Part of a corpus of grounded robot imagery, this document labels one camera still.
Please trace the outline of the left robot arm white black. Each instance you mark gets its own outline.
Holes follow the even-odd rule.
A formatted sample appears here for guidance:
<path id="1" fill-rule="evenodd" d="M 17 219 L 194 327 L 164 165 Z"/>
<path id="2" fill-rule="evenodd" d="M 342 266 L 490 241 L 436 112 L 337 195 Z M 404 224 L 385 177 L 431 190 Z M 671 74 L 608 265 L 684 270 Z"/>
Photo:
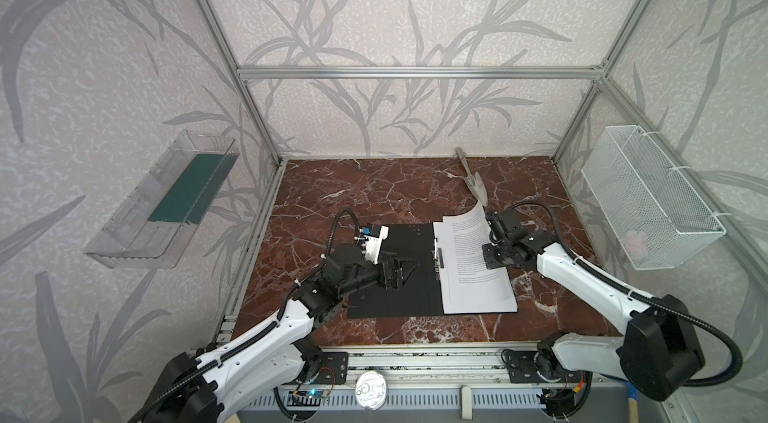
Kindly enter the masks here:
<path id="1" fill-rule="evenodd" d="M 307 376 L 320 356 L 309 336 L 341 311 L 347 295 L 370 286 L 400 289 L 418 266 L 393 252 L 368 261 L 356 244 L 324 254 L 261 323 L 196 357 L 174 357 L 132 421 L 226 421 L 263 392 Z"/>

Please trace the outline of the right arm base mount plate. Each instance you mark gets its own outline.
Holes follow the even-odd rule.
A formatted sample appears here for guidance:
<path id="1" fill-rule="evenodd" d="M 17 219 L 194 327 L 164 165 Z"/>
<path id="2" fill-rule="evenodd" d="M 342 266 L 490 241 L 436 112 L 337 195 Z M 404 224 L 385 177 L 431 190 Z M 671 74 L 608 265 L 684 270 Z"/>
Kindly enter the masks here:
<path id="1" fill-rule="evenodd" d="M 576 385 L 582 381 L 580 372 L 566 370 L 545 352 L 504 349 L 500 354 L 511 383 Z"/>

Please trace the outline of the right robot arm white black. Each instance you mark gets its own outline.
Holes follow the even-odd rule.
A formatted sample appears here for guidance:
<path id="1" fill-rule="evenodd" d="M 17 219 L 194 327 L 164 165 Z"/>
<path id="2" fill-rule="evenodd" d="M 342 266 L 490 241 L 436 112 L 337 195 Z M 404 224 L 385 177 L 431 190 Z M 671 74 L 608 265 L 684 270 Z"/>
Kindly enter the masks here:
<path id="1" fill-rule="evenodd" d="M 489 269 L 538 273 L 587 303 L 617 331 L 616 337 L 556 332 L 537 345 L 538 370 L 590 372 L 627 381 L 664 401 L 705 365 L 686 306 L 672 296 L 649 304 L 649 295 L 624 285 L 547 231 L 527 230 L 513 209 L 489 212 L 489 241 L 482 248 Z"/>

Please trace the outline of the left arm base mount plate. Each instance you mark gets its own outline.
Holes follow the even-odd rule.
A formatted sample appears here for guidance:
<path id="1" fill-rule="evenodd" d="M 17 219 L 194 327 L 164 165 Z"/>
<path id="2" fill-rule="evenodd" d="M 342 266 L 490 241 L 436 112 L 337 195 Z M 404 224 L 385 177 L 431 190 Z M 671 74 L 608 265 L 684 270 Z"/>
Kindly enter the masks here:
<path id="1" fill-rule="evenodd" d="M 307 383 L 330 386 L 345 384 L 348 370 L 348 352 L 323 352 L 318 363 L 311 366 Z"/>

